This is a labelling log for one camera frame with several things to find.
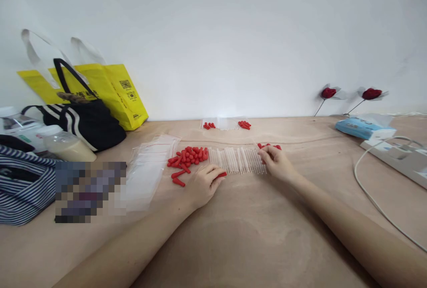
plastic bottle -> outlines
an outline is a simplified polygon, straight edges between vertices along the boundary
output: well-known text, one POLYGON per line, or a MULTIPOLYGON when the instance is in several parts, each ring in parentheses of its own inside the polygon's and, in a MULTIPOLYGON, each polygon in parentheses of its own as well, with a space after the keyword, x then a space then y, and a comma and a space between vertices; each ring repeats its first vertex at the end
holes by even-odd
POLYGON ((94 161, 97 156, 79 138, 58 125, 44 126, 37 133, 47 150, 67 161, 94 161))
POLYGON ((37 130, 44 127, 44 123, 37 119, 21 115, 15 107, 1 107, 0 117, 3 119, 3 129, 6 135, 11 135, 32 145, 37 155, 45 154, 46 147, 43 140, 37 135, 37 130))

white cable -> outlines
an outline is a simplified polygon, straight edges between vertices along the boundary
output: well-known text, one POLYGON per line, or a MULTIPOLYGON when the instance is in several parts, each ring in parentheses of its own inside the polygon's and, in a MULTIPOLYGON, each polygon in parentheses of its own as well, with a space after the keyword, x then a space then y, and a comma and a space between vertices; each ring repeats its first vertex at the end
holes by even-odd
POLYGON ((410 141, 410 143, 414 142, 418 145, 420 145, 418 142, 413 141, 410 138, 404 137, 404 136, 397 136, 397 137, 391 137, 385 140, 380 141, 379 143, 377 143, 376 145, 368 148, 363 155, 359 158, 359 160, 357 161, 356 165, 354 166, 354 177, 356 178, 357 183, 359 184, 360 188, 362 188, 363 192, 365 193, 365 195, 369 198, 369 200, 374 204, 375 208, 377 208, 377 210, 384 216, 385 219, 388 220, 388 222, 390 224, 392 224, 397 230, 399 230, 407 239, 409 239, 410 241, 412 241, 415 245, 417 245, 420 249, 422 249, 424 252, 427 252, 427 249, 425 247, 423 247, 423 245, 419 244, 415 239, 412 239, 411 236, 409 236, 407 233, 405 233, 402 229, 399 228, 398 225, 396 225, 393 221, 391 221, 391 219, 387 216, 387 214, 381 209, 381 207, 378 205, 378 203, 371 197, 371 195, 368 193, 368 191, 365 189, 365 187, 362 186, 362 184, 359 181, 359 178, 357 177, 357 166, 359 165, 360 161, 362 160, 362 158, 372 149, 375 148, 376 146, 378 146, 379 144, 386 142, 390 139, 403 139, 403 140, 408 140, 410 141))

yellow bag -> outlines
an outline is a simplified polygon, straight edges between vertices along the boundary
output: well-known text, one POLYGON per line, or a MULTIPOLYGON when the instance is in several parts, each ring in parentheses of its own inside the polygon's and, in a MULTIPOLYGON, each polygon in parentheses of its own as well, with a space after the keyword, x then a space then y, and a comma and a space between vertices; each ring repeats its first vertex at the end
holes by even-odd
MULTIPOLYGON (((29 41, 29 30, 24 29, 21 33, 22 40, 27 48, 27 55, 37 70, 20 71, 18 75, 43 99, 46 104, 69 103, 56 95, 63 92, 55 68, 47 69, 34 51, 29 41)), ((35 34, 46 43, 54 45, 42 36, 35 34)), ((110 109, 111 115, 120 122, 125 130, 135 130, 148 118, 148 113, 136 91, 129 74, 122 64, 104 65, 104 59, 94 48, 88 48, 80 39, 72 38, 72 43, 83 48, 97 64, 84 64, 74 66, 83 81, 110 109)), ((61 52, 65 61, 71 65, 67 56, 61 52)), ((94 96, 83 90, 81 84, 70 72, 63 68, 68 87, 71 93, 84 96, 87 100, 95 99, 94 96)))

white bottle cap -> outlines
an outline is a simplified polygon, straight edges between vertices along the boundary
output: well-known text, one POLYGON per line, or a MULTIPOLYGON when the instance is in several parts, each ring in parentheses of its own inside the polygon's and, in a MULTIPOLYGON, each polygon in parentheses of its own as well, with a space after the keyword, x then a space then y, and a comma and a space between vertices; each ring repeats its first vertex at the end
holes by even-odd
POLYGON ((37 134, 40 136, 46 137, 46 136, 52 136, 59 132, 62 132, 62 128, 58 125, 51 125, 51 126, 44 126, 37 130, 37 134))
POLYGON ((0 118, 9 117, 20 113, 18 109, 12 106, 0 107, 0 118))

flower stem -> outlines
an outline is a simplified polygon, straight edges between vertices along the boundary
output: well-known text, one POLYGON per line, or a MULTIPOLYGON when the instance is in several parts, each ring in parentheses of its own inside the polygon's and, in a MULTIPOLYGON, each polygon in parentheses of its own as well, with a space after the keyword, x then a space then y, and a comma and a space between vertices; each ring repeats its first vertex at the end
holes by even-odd
POLYGON ((316 113, 314 114, 314 117, 316 117, 317 113, 319 112, 320 108, 322 108, 323 103, 325 102, 326 99, 323 99, 322 104, 320 105, 319 109, 316 111, 316 113))
MULTIPOLYGON (((359 102, 357 105, 356 105, 356 107, 357 106, 359 106, 362 102, 364 102, 365 101, 365 99, 363 99, 361 102, 359 102)), ((350 110, 348 113, 346 113, 345 115, 349 115, 350 114, 350 112, 352 112, 353 110, 355 110, 356 109, 356 107, 354 107, 352 110, 350 110)))

